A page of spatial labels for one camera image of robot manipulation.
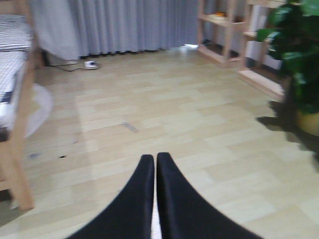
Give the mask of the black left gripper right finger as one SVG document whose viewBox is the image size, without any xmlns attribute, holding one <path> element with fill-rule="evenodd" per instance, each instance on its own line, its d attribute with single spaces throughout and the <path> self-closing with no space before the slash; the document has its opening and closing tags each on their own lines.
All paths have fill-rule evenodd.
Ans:
<svg viewBox="0 0 319 239">
<path fill-rule="evenodd" d="M 157 155 L 157 202 L 164 239 L 258 239 L 209 204 L 168 152 Z"/>
</svg>

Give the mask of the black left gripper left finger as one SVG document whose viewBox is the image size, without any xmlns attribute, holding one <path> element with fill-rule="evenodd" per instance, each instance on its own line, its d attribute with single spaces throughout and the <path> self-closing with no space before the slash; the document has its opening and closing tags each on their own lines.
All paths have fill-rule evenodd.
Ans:
<svg viewBox="0 0 319 239">
<path fill-rule="evenodd" d="M 142 155 L 117 197 L 69 239 L 150 239 L 154 204 L 154 158 Z"/>
</svg>

